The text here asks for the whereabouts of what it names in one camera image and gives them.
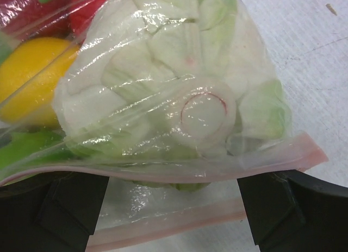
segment yellow fruit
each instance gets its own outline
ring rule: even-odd
[[[53,37],[33,39],[17,47],[1,64],[1,120],[10,124],[24,121],[28,125],[59,125],[50,103],[58,80],[77,56],[78,46],[69,46],[70,41]]]

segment white tabletop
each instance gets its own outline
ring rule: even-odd
[[[294,113],[330,162],[308,173],[348,187],[348,0],[243,0],[259,27]],[[337,16],[328,10],[335,9]],[[257,252],[246,220],[115,252]]]

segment red pepper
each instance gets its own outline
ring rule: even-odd
[[[88,29],[96,11],[105,1],[107,0],[72,0],[69,18],[75,36]]]
[[[32,35],[56,36],[69,30],[70,0],[0,0],[0,29],[23,40]]]

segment brown spot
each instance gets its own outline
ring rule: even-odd
[[[334,14],[335,16],[337,16],[337,12],[333,9],[333,7],[331,6],[331,4],[326,4],[327,9]]]

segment clear plastic bag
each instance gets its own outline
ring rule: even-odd
[[[0,185],[48,171],[204,183],[327,160],[291,137],[241,0],[0,0],[0,17]]]
[[[188,193],[113,178],[86,251],[108,251],[245,218],[236,180]]]

